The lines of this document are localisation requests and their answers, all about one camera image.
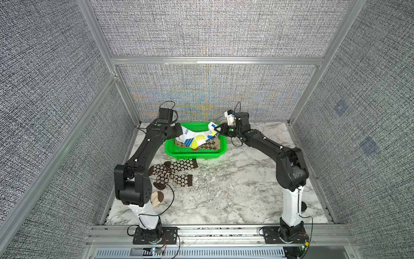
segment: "gray fabric wall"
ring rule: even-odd
[[[75,0],[0,2],[0,224],[109,72]]]
[[[351,2],[90,0],[113,56],[194,57],[322,57]],[[237,101],[252,121],[287,120],[313,69],[120,65],[143,120],[167,100],[184,120],[216,119]]]
[[[99,223],[134,124],[114,86],[1,259],[78,259]]]
[[[414,2],[369,0],[294,130],[365,259],[413,258]]]
[[[176,102],[179,120],[213,120],[241,101],[251,121],[288,120],[313,65],[119,65],[141,120]]]
[[[114,56],[323,56],[351,0],[91,0]]]

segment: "black cable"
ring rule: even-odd
[[[163,102],[162,104],[160,104],[160,105],[159,105],[159,107],[161,108],[161,105],[165,104],[166,102],[172,102],[172,103],[174,103],[174,105],[173,105],[173,107],[171,108],[171,110],[172,110],[172,109],[174,109],[174,107],[176,106],[176,102],[174,102],[174,101],[165,101],[165,102]]]
[[[150,180],[156,180],[156,179],[152,179],[152,178],[149,178],[149,177],[145,177],[145,176],[143,176],[143,178],[147,178],[147,179],[150,179]],[[166,183],[166,182],[163,182],[163,181],[161,181],[162,183],[164,183],[164,184],[166,184],[166,185],[168,185],[168,187],[170,187],[170,189],[171,189],[171,191],[173,192],[173,200],[171,201],[171,203],[170,203],[170,206],[168,206],[168,208],[166,208],[163,212],[161,212],[160,214],[158,214],[158,215],[150,215],[150,214],[138,214],[138,219],[140,220],[140,222],[141,222],[141,224],[143,225],[143,226],[145,226],[144,225],[144,223],[142,223],[142,220],[141,220],[141,218],[140,218],[140,216],[141,215],[144,215],[144,216],[158,216],[158,218],[160,217],[160,215],[162,215],[164,212],[166,212],[170,207],[171,207],[171,205],[173,205],[173,202],[174,202],[174,198],[175,198],[175,194],[174,194],[174,190],[173,190],[173,188],[171,188],[171,186],[168,184],[168,183]],[[128,227],[128,229],[127,229],[127,235],[129,235],[130,237],[133,237],[134,235],[130,235],[129,233],[128,233],[128,230],[129,230],[129,228],[130,227],[132,227],[132,226],[137,226],[137,227],[139,227],[138,225],[131,225],[131,226],[129,226]]]
[[[171,110],[174,109],[174,107],[176,106],[176,102],[174,102],[174,101],[165,101],[165,102],[163,102],[162,104],[159,105],[158,110],[161,108],[161,105],[165,104],[166,102],[172,102],[172,103],[174,103],[173,107],[171,107]],[[173,110],[173,112],[175,112],[177,118],[171,124],[174,124],[178,120],[178,113],[177,113],[177,111],[176,110]]]
[[[301,215],[299,215],[299,217],[301,217],[301,218],[312,218],[312,228],[311,228],[311,230],[310,230],[309,245],[308,245],[308,248],[307,248],[307,249],[305,250],[305,252],[303,253],[303,255],[299,258],[299,259],[302,259],[302,258],[304,258],[304,257],[305,257],[305,254],[308,252],[309,247],[311,246],[312,232],[313,232],[313,217],[312,217],[312,216],[302,217]]]
[[[264,237],[264,235],[260,234],[260,231],[261,231],[263,228],[264,228],[264,227],[259,228],[259,231],[258,231],[259,235],[260,235],[260,236],[262,236],[262,237]]]
[[[140,222],[141,222],[141,224],[144,226],[144,224],[142,223],[142,221],[141,221],[141,218],[140,218],[140,216],[141,215],[144,215],[144,216],[158,216],[158,217],[160,217],[162,214],[164,214],[164,212],[166,212],[170,207],[171,207],[171,205],[173,205],[173,202],[174,202],[174,198],[175,198],[175,194],[174,194],[174,190],[173,190],[173,188],[171,188],[171,186],[168,184],[168,183],[166,183],[166,182],[163,182],[164,184],[166,184],[166,185],[168,185],[168,187],[170,187],[170,189],[171,189],[171,191],[173,192],[173,200],[171,201],[171,203],[170,203],[170,205],[168,206],[168,208],[166,208],[163,212],[161,212],[160,214],[158,214],[158,215],[150,215],[150,214],[138,214],[138,219],[140,220]]]
[[[177,253],[174,255],[174,257],[173,258],[171,258],[171,259],[174,259],[177,255],[178,255],[178,253],[180,252],[180,248],[181,248],[181,240],[180,240],[180,236],[177,234],[177,237],[178,237],[178,251],[177,251]]]
[[[137,129],[139,129],[140,131],[142,131],[142,132],[144,132],[144,134],[147,134],[145,131],[143,131],[141,128],[137,128]]]
[[[311,246],[311,240],[312,240],[312,233],[313,233],[313,217],[312,216],[308,216],[308,217],[302,217],[300,215],[300,210],[299,210],[299,191],[298,191],[298,216],[301,218],[311,218],[312,219],[312,227],[310,229],[310,237],[309,237],[309,245],[308,248],[305,250],[305,252],[303,252],[303,254],[301,255],[301,257],[299,259],[302,259],[305,257],[305,254],[308,252],[309,247]]]
[[[241,147],[241,146],[243,146],[243,142],[241,143],[241,145],[240,146],[236,146],[234,143],[233,143],[233,138],[230,138],[231,139],[231,143],[233,144],[233,146],[235,146],[235,147]]]
[[[239,112],[241,111],[241,102],[239,101],[239,102],[237,102],[236,107],[234,107],[234,113],[236,112],[237,105],[239,105],[239,104],[240,104],[240,106],[238,108],[238,111]]]
[[[130,227],[132,227],[132,226],[137,226],[137,227],[139,227],[138,225],[131,225],[131,226],[129,226],[129,227],[127,228],[127,235],[129,235],[130,237],[133,237],[133,236],[134,236],[134,235],[130,235],[130,234],[129,234],[129,228],[130,228]]]

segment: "aluminum frame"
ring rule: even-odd
[[[111,58],[118,64],[164,64],[164,65],[201,65],[201,64],[241,64],[241,65],[322,65],[324,58],[299,57],[123,57]]]
[[[127,160],[131,156],[131,152],[132,152],[132,149],[134,147],[134,143],[135,143],[135,140],[137,138],[138,131],[139,130],[137,128],[135,128],[134,131],[132,132],[132,137],[131,137],[130,143],[128,145],[127,152],[125,153],[124,160],[122,161],[122,164],[125,164],[125,162],[127,162]],[[109,215],[109,211],[111,210],[111,207],[112,207],[112,204],[113,204],[114,199],[115,199],[115,187],[112,188],[111,195],[109,196],[109,199],[106,202],[106,206],[105,206],[105,209],[103,211],[101,220],[99,221],[99,224],[100,225],[105,224],[106,219],[107,219],[107,217]]]
[[[342,19],[341,25],[339,26],[335,36],[332,38],[332,41],[325,52],[323,64],[316,68],[312,78],[310,79],[308,85],[306,86],[305,90],[303,91],[301,97],[299,98],[298,102],[296,103],[292,111],[292,114],[289,119],[289,123],[291,125],[293,125],[296,122],[296,119],[298,118],[305,104],[308,102],[312,92],[318,85],[319,80],[322,78],[323,74],[328,68],[329,63],[335,56],[336,51],[338,50],[339,46],[341,45],[342,41],[347,35],[349,29],[354,23],[362,7],[364,7],[365,3],[366,0],[353,0],[347,13]]]
[[[296,133],[295,133],[293,127],[289,124],[287,124],[286,127],[289,131],[290,137],[292,138],[293,143],[295,144],[295,146],[302,150],[303,156],[305,158],[305,163],[306,163],[306,166],[307,166],[308,171],[309,171],[309,180],[310,180],[312,186],[315,188],[316,196],[319,199],[319,202],[322,206],[322,209],[325,212],[325,215],[327,216],[328,221],[332,221],[333,223],[337,223],[338,220],[332,212],[332,207],[329,205],[329,202],[328,202],[328,199],[326,198],[325,192],[323,191],[321,184],[319,183],[318,179],[316,178],[315,171],[313,170],[312,165],[311,165],[308,157],[306,156],[306,153],[305,153],[305,150],[303,149],[303,146],[301,145],[301,143],[297,139]]]
[[[59,169],[63,160],[71,151],[73,145],[78,140],[83,130],[88,125],[92,116],[104,101],[107,93],[117,80],[115,74],[110,75],[95,97],[91,100],[88,107],[74,123],[59,147],[48,159],[46,164],[40,170],[39,174],[33,180],[32,184],[20,197],[14,208],[7,215],[0,226],[0,256],[4,253],[12,238],[23,224],[27,215],[30,213],[39,197]]]
[[[297,244],[266,244],[259,235],[260,227],[279,227],[277,224],[263,225],[165,225],[178,227],[181,247],[286,247]],[[128,225],[93,226],[83,253],[83,258],[92,259],[100,247],[151,247],[132,244],[128,236]],[[311,232],[311,224],[305,224]],[[314,224],[310,246],[344,246],[349,255],[359,258],[360,253],[347,225]]]
[[[152,121],[141,121],[141,123],[151,123]],[[211,121],[177,121],[178,123],[188,123],[188,122],[208,122],[210,123]],[[281,120],[281,121],[252,121],[252,123],[259,123],[259,122],[280,122],[280,123],[287,123],[287,120]]]
[[[132,101],[131,95],[128,92],[125,82],[122,79],[122,75],[111,62],[111,51],[109,50],[104,34],[102,33],[101,28],[99,27],[98,20],[95,17],[89,0],[77,0],[77,3],[83,16],[85,17],[89,30],[95,38],[96,44],[98,45],[98,48],[101,51],[103,60],[105,61],[108,70],[111,73],[116,74],[116,76],[118,77],[116,86],[124,102],[124,105],[131,116],[132,121],[136,126],[139,126],[141,124],[140,116],[138,115],[137,109],[135,108],[134,102]]]

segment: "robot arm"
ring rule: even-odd
[[[309,177],[302,151],[299,148],[282,146],[265,137],[260,131],[251,129],[248,113],[239,112],[233,115],[230,110],[225,116],[227,123],[215,128],[219,134],[239,138],[242,143],[262,151],[276,162],[276,180],[283,188],[279,237],[285,243],[296,240],[299,233],[305,232],[301,200],[306,179]]]
[[[174,123],[173,112],[167,108],[159,109],[159,116],[147,127],[147,133],[135,154],[123,165],[113,171],[115,196],[134,212],[140,220],[142,235],[150,242],[160,240],[162,226],[154,212],[150,197],[152,184],[148,177],[148,167],[158,148],[165,140],[183,134],[181,125]]]

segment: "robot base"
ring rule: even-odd
[[[161,236],[161,240],[157,242],[158,245],[163,245],[165,243],[165,238],[167,238],[167,244],[176,244],[177,243],[177,232],[178,228],[176,227],[163,227]],[[151,237],[148,237],[145,234],[145,230],[142,228],[137,228],[135,230],[134,239],[132,241],[133,244],[149,244],[149,245],[156,245],[152,243],[154,240]]]
[[[266,244],[303,244],[307,237],[301,234],[294,235],[290,242],[285,242],[280,237],[279,227],[262,227]]]

